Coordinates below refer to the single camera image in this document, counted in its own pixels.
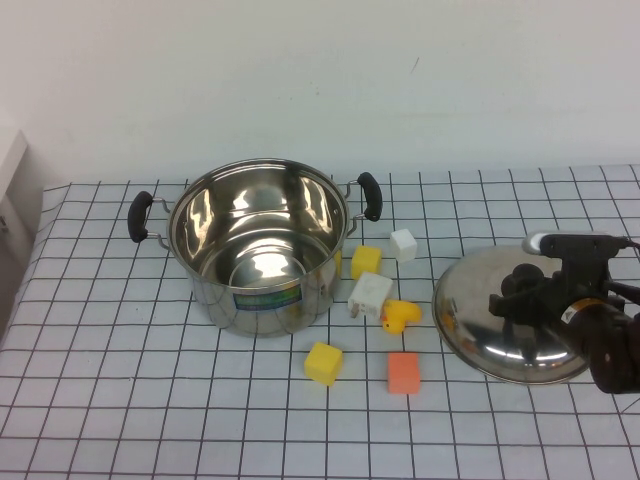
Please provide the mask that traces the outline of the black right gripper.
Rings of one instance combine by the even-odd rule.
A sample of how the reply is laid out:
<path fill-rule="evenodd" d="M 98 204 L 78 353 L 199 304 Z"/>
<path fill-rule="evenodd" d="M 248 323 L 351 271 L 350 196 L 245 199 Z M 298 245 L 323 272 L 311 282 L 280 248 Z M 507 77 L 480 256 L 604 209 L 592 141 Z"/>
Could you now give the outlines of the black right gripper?
<path fill-rule="evenodd" d="M 489 312 L 513 323 L 607 325 L 616 321 L 608 260 L 596 254 L 542 257 L 537 276 L 507 275 Z M 530 291 L 537 288 L 536 296 Z"/>

